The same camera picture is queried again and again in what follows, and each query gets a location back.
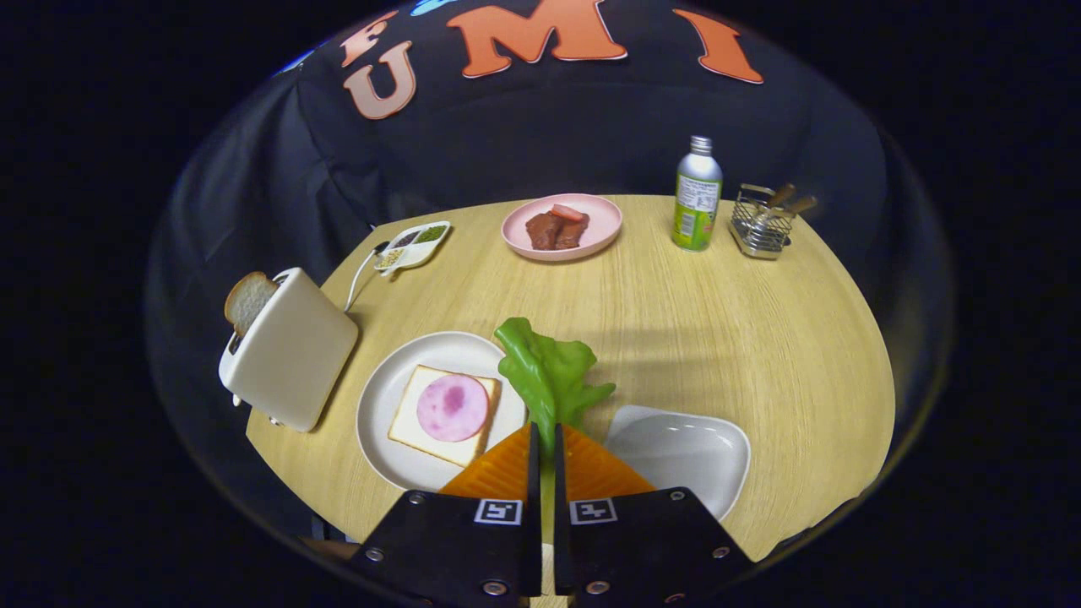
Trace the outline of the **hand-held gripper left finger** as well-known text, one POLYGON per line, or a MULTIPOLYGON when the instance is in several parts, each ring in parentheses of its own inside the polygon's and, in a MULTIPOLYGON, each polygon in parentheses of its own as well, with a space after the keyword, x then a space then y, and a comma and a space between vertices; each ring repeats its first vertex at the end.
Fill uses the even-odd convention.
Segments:
POLYGON ((510 499, 406 490, 350 568, 410 607, 528 607, 540 596, 540 433, 530 423, 484 453, 510 455, 510 499))

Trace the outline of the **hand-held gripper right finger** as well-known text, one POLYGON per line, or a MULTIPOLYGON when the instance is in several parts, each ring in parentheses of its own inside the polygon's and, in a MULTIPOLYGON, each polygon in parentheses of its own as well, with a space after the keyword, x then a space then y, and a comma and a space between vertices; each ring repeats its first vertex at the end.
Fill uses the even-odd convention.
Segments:
POLYGON ((606 448, 553 431, 553 584, 571 607, 707 607, 755 561, 688 487, 587 499, 571 485, 606 448))

